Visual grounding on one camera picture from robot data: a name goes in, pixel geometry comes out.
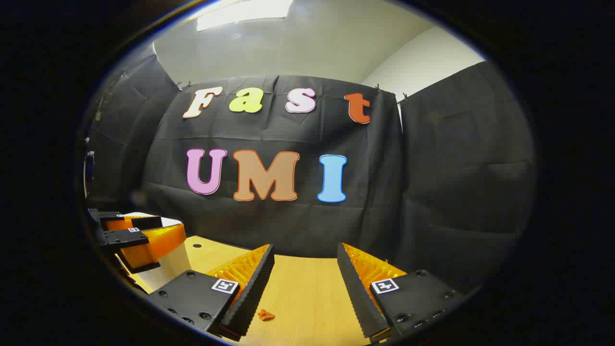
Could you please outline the ceiling light panel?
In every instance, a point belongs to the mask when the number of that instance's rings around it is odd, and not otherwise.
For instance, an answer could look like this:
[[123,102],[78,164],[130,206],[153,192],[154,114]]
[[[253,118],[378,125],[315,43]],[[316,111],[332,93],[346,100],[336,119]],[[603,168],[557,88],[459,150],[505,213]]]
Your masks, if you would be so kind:
[[197,16],[196,31],[202,32],[239,22],[285,18],[294,0],[224,0],[208,6]]

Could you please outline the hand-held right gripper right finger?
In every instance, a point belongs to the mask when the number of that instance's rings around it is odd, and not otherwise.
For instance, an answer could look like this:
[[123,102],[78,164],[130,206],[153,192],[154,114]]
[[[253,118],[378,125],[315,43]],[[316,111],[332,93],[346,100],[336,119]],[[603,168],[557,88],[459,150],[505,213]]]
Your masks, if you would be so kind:
[[468,301],[427,270],[405,272],[346,243],[337,263],[363,335],[369,341],[410,339]]

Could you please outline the wooden desktop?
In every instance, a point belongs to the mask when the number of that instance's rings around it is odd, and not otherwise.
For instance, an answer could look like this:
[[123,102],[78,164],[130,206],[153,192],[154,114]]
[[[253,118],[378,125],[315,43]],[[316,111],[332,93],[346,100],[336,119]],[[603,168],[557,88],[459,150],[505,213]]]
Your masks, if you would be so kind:
[[[247,253],[199,236],[184,242],[190,269],[206,273]],[[275,255],[269,282],[258,305],[274,320],[252,320],[231,346],[367,346],[355,316],[336,258]]]

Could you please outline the black backdrop cloth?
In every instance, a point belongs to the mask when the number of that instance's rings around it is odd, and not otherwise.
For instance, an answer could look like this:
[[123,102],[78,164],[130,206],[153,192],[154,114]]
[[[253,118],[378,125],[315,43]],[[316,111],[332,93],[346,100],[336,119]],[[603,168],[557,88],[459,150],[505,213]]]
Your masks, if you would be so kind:
[[509,256],[534,197],[529,123],[489,62],[398,103],[315,76],[179,88],[147,49],[108,76],[86,123],[91,208],[281,255],[334,258],[343,242],[460,291]]

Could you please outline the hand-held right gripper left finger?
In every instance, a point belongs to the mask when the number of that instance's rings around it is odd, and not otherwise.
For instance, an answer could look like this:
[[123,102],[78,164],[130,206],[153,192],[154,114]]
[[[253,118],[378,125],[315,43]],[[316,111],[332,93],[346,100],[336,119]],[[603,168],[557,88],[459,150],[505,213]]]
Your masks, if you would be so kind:
[[239,341],[252,324],[274,264],[273,246],[263,245],[207,273],[186,270],[146,300],[200,333]]

